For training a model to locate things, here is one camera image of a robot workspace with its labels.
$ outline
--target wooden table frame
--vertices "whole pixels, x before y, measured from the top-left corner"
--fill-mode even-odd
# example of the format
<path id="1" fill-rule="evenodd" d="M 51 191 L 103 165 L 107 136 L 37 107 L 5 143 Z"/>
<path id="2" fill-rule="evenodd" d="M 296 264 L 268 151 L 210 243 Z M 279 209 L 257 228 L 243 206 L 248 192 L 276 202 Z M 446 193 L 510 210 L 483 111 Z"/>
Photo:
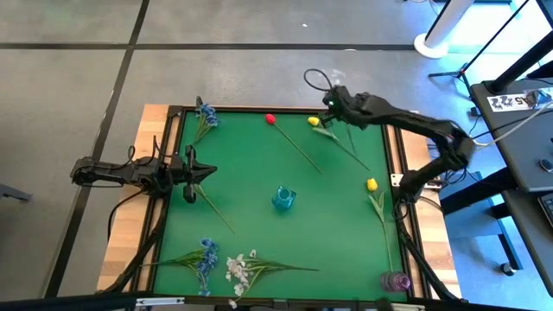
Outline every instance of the wooden table frame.
<path id="1" fill-rule="evenodd" d="M 216 107 L 219 111 L 240 110 L 245 111 L 267 111 L 272 112 L 313 112 L 320 109 L 313 108 L 272 108 L 272 107 Z M 161 150 L 165 154 L 178 152 L 179 143 L 182 136 L 182 122 L 186 113 L 185 107 L 169 105 L 145 105 L 143 116 L 138 127 L 137 138 L 135 140 L 136 154 L 135 158 L 142 156 L 151 156 L 153 149 L 153 136 L 161 137 Z M 401 174 L 406 169 L 419 169 L 430 161 L 428 149 L 426 147 L 426 138 L 417 134 L 397 130 L 391 126 L 383 127 L 383 138 L 388 159 L 388 169 L 392 173 Z M 122 198 L 129 196 L 137 191 L 134 187 L 124 187 Z M 436 192 L 423 190 L 423 195 L 439 203 Z M 146 238 L 154 231 L 163 231 L 163 226 L 158 222 L 160 216 L 165 217 L 168 207 L 168 198 L 155 200 L 147 195 L 138 195 L 135 199 L 119 207 L 113 221 L 111 238 L 106 248 L 105 258 L 102 270 L 99 276 L 98 289 L 105 289 L 116 281 L 124 268 L 130 263 L 136 255 L 137 250 L 144 244 Z M 461 297 L 457 275 L 454 269 L 453 256 L 449 248 L 448 234 L 445 227 L 442 212 L 435 206 L 423 200 L 419 200 L 414 206 L 405 206 L 410 208 L 410 216 L 404 220 L 408 231 L 413 237 L 417 246 L 421 245 L 426 260 L 433 268 L 448 289 L 458 297 Z M 161 243 L 156 243 L 148 252 L 144 259 L 145 263 L 151 263 L 152 258 L 157 258 Z M 410 275 L 412 287 L 408 292 L 408 297 L 426 297 L 436 298 L 437 295 L 429 287 L 428 283 L 421 278 L 422 274 L 418 269 L 415 260 L 409 252 L 403 247 L 402 264 L 404 271 Z M 141 269 L 132 277 L 125 290 L 149 290 L 152 288 L 156 267 L 150 269 Z M 189 303 L 208 303 L 218 304 L 219 298 L 209 297 L 190 297 Z M 318 304 L 317 301 L 311 301 L 309 306 Z M 268 300 L 250 299 L 248 303 L 268 304 Z M 296 301 L 295 307 L 306 306 L 305 301 Z M 351 307 L 362 308 L 363 301 L 321 301 L 325 307 Z"/>

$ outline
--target desk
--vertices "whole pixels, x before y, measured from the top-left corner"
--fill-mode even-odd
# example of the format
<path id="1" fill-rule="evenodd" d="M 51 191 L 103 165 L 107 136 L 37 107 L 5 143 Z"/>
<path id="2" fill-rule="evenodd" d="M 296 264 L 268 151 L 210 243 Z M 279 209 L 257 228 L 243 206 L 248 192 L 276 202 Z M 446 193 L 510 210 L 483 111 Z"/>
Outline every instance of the desk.
<path id="1" fill-rule="evenodd" d="M 517 94 L 523 90 L 548 86 L 540 81 L 520 80 L 509 85 L 505 93 Z M 490 129 L 532 114 L 532 111 L 493 112 L 487 101 L 487 97 L 493 95 L 484 85 L 473 85 L 471 90 L 474 103 Z M 551 122 L 553 114 L 536 117 L 499 141 L 498 149 L 506 168 L 449 195 L 442 200 L 442 207 L 447 215 L 492 195 L 502 194 L 505 204 L 497 206 L 495 212 L 499 218 L 513 217 L 545 288 L 553 296 L 553 262 L 550 260 L 553 258 L 553 229 L 537 203 L 539 193 L 533 194 L 553 190 L 553 175 L 543 171 L 537 163 L 539 159 L 552 157 Z M 515 125 L 494 131 L 493 138 L 501 136 Z"/>

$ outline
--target red tulip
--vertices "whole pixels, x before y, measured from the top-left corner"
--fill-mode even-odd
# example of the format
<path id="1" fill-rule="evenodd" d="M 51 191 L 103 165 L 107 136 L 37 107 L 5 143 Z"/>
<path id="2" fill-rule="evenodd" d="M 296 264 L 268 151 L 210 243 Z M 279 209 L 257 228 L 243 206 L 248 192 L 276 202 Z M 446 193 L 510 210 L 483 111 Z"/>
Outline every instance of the red tulip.
<path id="1" fill-rule="evenodd" d="M 271 125 L 273 125 L 273 124 L 277 121 L 277 119 L 275 118 L 275 116 L 271 115 L 270 113 L 267 113 L 267 114 L 265 115 L 265 120 L 267 120 L 267 123 L 268 123 L 268 124 L 271 124 Z"/>

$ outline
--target green table surface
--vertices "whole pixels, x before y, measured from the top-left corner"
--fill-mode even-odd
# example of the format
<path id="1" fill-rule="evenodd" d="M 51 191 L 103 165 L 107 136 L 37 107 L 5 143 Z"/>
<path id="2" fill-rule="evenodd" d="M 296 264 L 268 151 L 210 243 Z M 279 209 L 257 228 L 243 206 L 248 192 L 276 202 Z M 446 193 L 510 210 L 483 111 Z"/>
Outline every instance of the green table surface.
<path id="1" fill-rule="evenodd" d="M 382 129 L 352 128 L 359 158 L 367 171 L 331 139 L 311 130 L 306 114 L 275 114 L 276 123 L 322 169 L 315 167 L 263 113 L 220 112 L 221 124 L 195 145 L 197 160 L 218 167 L 202 186 L 232 224 L 232 234 L 199 196 L 195 204 L 175 187 L 163 235 L 160 261 L 200 248 L 201 238 L 219 244 L 219 264 L 211 271 L 214 296 L 234 296 L 233 282 L 225 279 L 226 258 L 238 254 L 279 263 L 319 269 L 287 270 L 261 279 L 245 297 L 374 301 L 383 296 L 405 301 L 405 293 L 387 293 L 379 276 L 390 270 L 383 227 L 368 198 L 366 181 L 375 178 L 385 194 L 386 230 L 393 270 L 401 271 L 397 232 L 391 218 L 391 190 Z M 194 139 L 198 119 L 188 113 L 181 153 Z M 346 126 L 335 123 L 334 134 L 351 148 Z M 279 213 L 271 197 L 279 186 L 297 192 L 286 213 Z M 154 292 L 198 295 L 195 274 L 187 268 L 160 266 Z"/>

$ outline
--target wooden platform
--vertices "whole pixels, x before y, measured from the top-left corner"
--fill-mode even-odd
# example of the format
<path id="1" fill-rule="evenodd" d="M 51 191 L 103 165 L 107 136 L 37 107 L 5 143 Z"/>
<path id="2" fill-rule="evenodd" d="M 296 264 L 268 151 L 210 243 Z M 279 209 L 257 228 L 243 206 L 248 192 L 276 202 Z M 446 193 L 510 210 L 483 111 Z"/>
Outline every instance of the wooden platform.
<path id="1" fill-rule="evenodd" d="M 135 147 L 137 152 L 135 158 L 149 156 L 152 152 L 153 136 L 162 137 L 163 128 L 168 112 L 168 105 L 145 105 L 140 125 L 138 127 Z M 172 124 L 168 140 L 168 149 L 172 149 L 175 142 L 176 122 Z M 389 128 L 390 137 L 394 137 L 393 129 Z M 419 169 L 431 159 L 426 148 L 426 139 L 417 134 L 402 131 L 404 140 L 405 154 L 409 168 Z M 397 155 L 397 146 L 395 139 L 390 141 L 392 155 L 395 166 L 395 172 L 401 171 Z M 125 198 L 137 191 L 134 187 L 124 187 L 121 198 Z M 436 192 L 424 190 L 423 195 L 439 202 Z M 144 222 L 148 197 L 139 195 L 135 199 L 127 202 L 118 209 L 113 228 L 111 230 L 111 239 L 105 252 L 104 263 L 99 276 L 98 289 L 105 289 L 110 286 L 124 270 L 129 261 L 137 252 L 138 242 Z M 423 241 L 423 250 L 426 259 L 446 284 L 448 289 L 458 297 L 461 297 L 461 290 L 455 273 L 453 256 L 449 247 L 448 234 L 442 212 L 432 204 L 419 200 L 416 203 L 416 212 L 418 216 L 419 228 Z M 420 277 L 414 259 L 410 258 L 411 274 L 413 275 L 413 288 L 416 296 L 423 296 Z M 141 274 L 139 289 L 145 289 L 147 273 Z"/>

